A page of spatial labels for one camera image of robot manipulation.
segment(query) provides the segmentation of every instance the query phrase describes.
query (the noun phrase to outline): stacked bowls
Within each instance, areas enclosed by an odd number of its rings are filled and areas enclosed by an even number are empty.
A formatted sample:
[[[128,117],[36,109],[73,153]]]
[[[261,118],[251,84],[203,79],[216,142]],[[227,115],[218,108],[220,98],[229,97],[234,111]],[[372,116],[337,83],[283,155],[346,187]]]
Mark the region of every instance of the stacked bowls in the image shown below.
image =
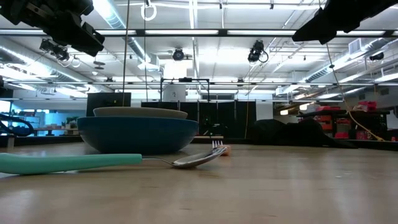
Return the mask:
[[[95,117],[79,118],[84,142],[102,153],[169,154],[191,143],[196,121],[182,111],[158,108],[94,109]]]

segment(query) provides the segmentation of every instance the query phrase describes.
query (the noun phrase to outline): beige bowl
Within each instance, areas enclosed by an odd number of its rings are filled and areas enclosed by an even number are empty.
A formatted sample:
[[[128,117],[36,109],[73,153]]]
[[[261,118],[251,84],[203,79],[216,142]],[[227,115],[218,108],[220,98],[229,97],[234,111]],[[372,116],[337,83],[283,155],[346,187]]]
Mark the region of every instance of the beige bowl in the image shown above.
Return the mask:
[[[183,111],[160,108],[131,108],[131,107],[107,107],[94,109],[95,116],[133,116],[152,118],[186,119],[188,114]]]

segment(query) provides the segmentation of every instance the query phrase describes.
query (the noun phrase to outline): blue bowl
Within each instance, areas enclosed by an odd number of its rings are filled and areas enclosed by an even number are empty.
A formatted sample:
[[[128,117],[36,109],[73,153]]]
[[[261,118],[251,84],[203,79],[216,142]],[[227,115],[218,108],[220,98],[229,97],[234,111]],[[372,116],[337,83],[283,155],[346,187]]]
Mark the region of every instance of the blue bowl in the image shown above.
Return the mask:
[[[77,124],[84,142],[102,153],[173,153],[198,130],[196,121],[171,118],[89,117]]]

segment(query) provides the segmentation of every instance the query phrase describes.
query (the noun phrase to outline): spoon handle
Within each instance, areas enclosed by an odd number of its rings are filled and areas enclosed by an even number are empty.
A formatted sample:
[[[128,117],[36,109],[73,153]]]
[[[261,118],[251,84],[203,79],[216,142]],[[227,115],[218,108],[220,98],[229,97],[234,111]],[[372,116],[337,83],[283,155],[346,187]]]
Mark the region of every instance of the spoon handle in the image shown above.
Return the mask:
[[[140,164],[140,154],[102,154],[87,156],[34,157],[0,154],[0,172],[7,174],[48,174],[107,166]]]

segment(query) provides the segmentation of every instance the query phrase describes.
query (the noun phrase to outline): spoon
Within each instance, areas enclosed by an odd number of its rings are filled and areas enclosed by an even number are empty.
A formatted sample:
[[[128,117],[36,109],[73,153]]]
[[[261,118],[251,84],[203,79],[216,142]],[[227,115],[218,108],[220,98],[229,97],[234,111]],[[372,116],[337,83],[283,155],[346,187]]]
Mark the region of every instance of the spoon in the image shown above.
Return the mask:
[[[218,147],[210,152],[187,156],[174,162],[160,158],[142,158],[141,154],[34,157],[2,153],[0,154],[0,172],[19,175],[48,174],[52,172],[140,164],[143,160],[157,160],[175,168],[189,169],[212,161],[222,155],[225,150],[225,147]]]

